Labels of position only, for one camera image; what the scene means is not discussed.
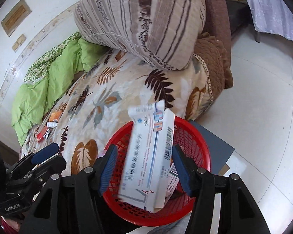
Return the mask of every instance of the orange box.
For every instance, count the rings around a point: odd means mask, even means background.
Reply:
[[[50,122],[52,122],[52,121],[59,122],[62,114],[63,114],[63,111],[58,111],[58,112],[52,113],[51,116],[50,116],[49,121]]]

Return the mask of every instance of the white wall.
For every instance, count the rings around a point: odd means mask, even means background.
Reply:
[[[18,1],[19,0],[6,0],[0,8],[0,88],[5,79],[9,64],[15,62],[30,40],[33,39],[48,22],[78,0],[25,0],[32,12],[12,35],[8,37],[1,26],[1,21]],[[17,52],[14,52],[12,50],[12,45],[22,33],[27,38],[26,42],[19,47]]]
[[[15,62],[28,43],[52,19],[79,0],[25,0],[32,12],[17,27],[12,35],[8,37],[1,26],[1,21],[18,1],[19,0],[6,0],[0,8],[0,88],[5,80],[7,69],[11,68],[11,65]],[[43,55],[44,52],[50,50],[52,47],[59,44],[71,33],[73,33],[77,29],[76,25],[74,25],[75,24],[72,18],[70,18],[68,21],[61,23],[60,26],[52,31],[52,34],[49,34],[43,40],[43,42],[39,45],[39,48],[36,48],[36,50],[27,59],[26,63],[28,64],[23,66],[22,71],[20,71],[16,78],[12,81],[11,87],[2,102],[0,109],[0,140],[17,152],[19,152],[19,144],[16,139],[16,133],[11,127],[11,107],[16,91],[26,73],[23,70],[29,68],[30,64]],[[14,52],[12,50],[12,45],[22,33],[27,39],[25,43],[19,47],[17,52]]]

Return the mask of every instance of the white tablecloth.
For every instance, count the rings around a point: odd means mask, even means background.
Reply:
[[[258,32],[293,40],[293,14],[283,0],[247,0]]]

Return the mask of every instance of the green blanket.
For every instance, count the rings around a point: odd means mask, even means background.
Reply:
[[[108,48],[89,43],[75,33],[40,57],[28,70],[12,106],[12,127],[20,145],[34,124],[71,86],[74,74],[88,72]]]

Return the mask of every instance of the red plastic basket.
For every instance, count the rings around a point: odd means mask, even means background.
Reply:
[[[175,222],[192,210],[195,198],[190,198],[186,193],[183,193],[180,197],[170,199],[165,207],[155,214],[119,201],[117,198],[132,126],[133,122],[129,122],[120,128],[105,147],[107,150],[109,145],[117,145],[118,156],[110,185],[103,197],[114,213],[133,224],[161,226]],[[182,146],[184,154],[193,158],[198,167],[211,170],[209,150],[202,135],[189,122],[177,116],[175,117],[173,143]]]

